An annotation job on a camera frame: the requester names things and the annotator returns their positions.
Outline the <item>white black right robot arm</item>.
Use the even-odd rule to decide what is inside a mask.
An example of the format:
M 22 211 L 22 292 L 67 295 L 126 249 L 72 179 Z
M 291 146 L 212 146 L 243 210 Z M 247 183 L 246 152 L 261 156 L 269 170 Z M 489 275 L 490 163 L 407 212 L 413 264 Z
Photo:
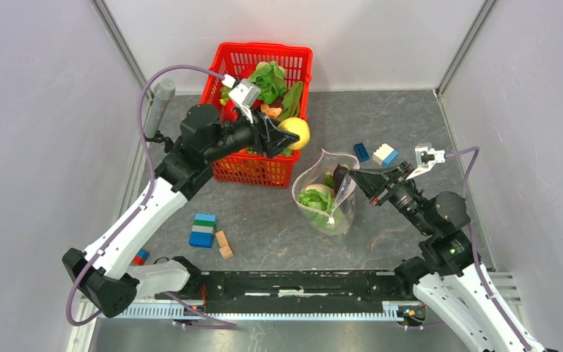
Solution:
M 471 351 L 545 351 L 508 307 L 463 232 L 471 222 L 466 201 L 452 191 L 426 198 L 409 178 L 412 171 L 403 162 L 348 172 L 371 205 L 391 204 L 425 236 L 421 256 L 395 268 L 396 294 L 426 304 Z

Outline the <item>white radish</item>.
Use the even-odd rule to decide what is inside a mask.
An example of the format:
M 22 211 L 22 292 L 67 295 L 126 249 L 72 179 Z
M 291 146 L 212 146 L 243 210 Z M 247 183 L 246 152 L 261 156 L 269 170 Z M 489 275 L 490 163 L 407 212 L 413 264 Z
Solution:
M 304 191 L 317 191 L 320 194 L 329 195 L 330 197 L 335 197 L 335 191 L 331 187 L 321 183 L 313 183 L 307 186 L 304 189 Z

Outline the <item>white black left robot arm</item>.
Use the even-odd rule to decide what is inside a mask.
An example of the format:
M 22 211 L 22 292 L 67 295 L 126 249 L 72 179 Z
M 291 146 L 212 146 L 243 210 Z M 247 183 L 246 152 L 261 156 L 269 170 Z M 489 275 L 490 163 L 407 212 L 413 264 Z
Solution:
M 107 318 L 136 299 L 166 291 L 193 298 L 201 279 L 180 261 L 133 267 L 130 263 L 157 229 L 213 177 L 213 164 L 244 148 L 269 158 L 308 141 L 303 128 L 250 108 L 222 122 L 210 104 L 191 107 L 181 134 L 152 174 L 148 187 L 104 235 L 84 250 L 68 249 L 62 262 L 80 291 Z

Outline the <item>yellow lemon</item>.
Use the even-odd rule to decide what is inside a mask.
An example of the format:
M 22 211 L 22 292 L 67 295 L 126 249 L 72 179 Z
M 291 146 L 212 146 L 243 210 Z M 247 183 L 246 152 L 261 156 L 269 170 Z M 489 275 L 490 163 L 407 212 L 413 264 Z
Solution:
M 302 120 L 301 118 L 288 117 L 278 124 L 278 128 L 286 132 L 294 133 L 299 137 L 299 140 L 297 142 L 291 144 L 288 147 L 289 150 L 301 150 L 310 141 L 311 133 L 309 125 L 305 120 Z

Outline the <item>clear zip top bag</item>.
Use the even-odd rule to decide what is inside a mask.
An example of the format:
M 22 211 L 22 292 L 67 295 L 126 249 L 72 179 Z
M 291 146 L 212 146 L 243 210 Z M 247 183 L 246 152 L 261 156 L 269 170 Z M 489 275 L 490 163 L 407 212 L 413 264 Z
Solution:
M 321 150 L 316 163 L 293 183 L 295 204 L 318 232 L 331 236 L 349 232 L 356 214 L 356 182 L 346 173 L 359 167 L 352 154 Z

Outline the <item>green romaine lettuce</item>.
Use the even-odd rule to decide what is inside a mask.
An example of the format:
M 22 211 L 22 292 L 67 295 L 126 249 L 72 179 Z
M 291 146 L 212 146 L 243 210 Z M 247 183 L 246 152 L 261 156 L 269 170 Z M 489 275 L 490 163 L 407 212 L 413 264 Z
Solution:
M 323 175 L 323 179 L 316 183 L 325 184 L 332 188 L 332 172 L 327 171 Z M 350 227 L 348 217 L 344 212 L 340 208 L 334 209 L 335 198 L 336 193 L 335 197 L 323 195 L 317 191 L 303 190 L 298 194 L 299 204 L 303 206 L 301 211 L 310 224 L 325 235 L 344 235 Z

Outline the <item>purple eggplant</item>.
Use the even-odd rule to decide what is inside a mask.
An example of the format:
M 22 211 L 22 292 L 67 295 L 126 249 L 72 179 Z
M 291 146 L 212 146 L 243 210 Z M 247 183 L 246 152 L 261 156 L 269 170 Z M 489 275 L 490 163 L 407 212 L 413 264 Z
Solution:
M 332 173 L 333 187 L 332 189 L 337 194 L 340 190 L 342 183 L 349 171 L 349 168 L 345 165 L 338 164 Z

